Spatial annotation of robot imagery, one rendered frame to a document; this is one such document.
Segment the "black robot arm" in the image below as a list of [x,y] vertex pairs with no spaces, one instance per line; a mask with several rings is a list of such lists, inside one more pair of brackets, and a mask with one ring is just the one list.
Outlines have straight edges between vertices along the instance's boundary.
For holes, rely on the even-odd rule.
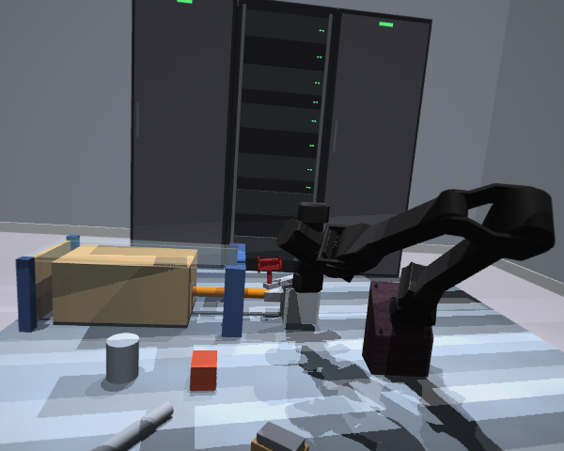
[[[493,205],[482,225],[468,218],[468,210],[489,203]],[[411,262],[401,269],[398,297],[390,298],[393,327],[433,326],[446,290],[502,258],[523,261],[552,249],[552,197],[535,187],[502,183],[470,191],[448,189],[376,225],[327,224],[319,234],[291,218],[276,245],[305,263],[311,261],[324,275],[350,283],[386,255],[445,234],[464,240],[428,266]]]

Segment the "grey cylinder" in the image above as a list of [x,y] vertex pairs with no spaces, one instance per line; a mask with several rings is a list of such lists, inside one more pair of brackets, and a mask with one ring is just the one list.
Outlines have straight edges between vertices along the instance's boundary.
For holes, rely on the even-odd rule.
[[139,370],[139,337],[115,334],[106,340],[106,380],[113,384],[134,381]]

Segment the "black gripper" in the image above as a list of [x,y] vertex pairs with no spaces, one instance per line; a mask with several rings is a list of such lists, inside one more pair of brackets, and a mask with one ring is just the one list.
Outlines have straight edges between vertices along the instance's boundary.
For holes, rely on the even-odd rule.
[[[301,202],[298,204],[297,220],[305,223],[316,232],[323,231],[328,223],[330,207],[326,203]],[[292,288],[299,293],[314,293],[322,290],[323,273],[297,257],[293,260]]]

